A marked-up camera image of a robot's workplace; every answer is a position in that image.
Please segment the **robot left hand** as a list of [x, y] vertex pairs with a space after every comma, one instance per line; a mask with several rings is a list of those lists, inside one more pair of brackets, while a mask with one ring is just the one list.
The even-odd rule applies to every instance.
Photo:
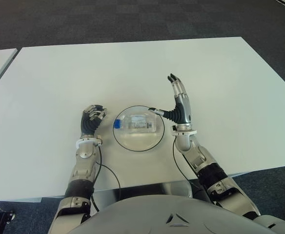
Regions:
[[81, 116], [81, 138], [94, 136], [106, 114], [107, 109], [101, 105], [90, 105], [84, 109]]

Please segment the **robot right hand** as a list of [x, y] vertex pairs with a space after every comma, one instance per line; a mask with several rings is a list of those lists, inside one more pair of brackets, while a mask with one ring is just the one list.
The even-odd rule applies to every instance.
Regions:
[[170, 81], [173, 91], [175, 107], [171, 111], [149, 108], [148, 110], [156, 115], [162, 116], [176, 124], [191, 124], [192, 115], [189, 97], [181, 80], [174, 74], [170, 74], [167, 79]]

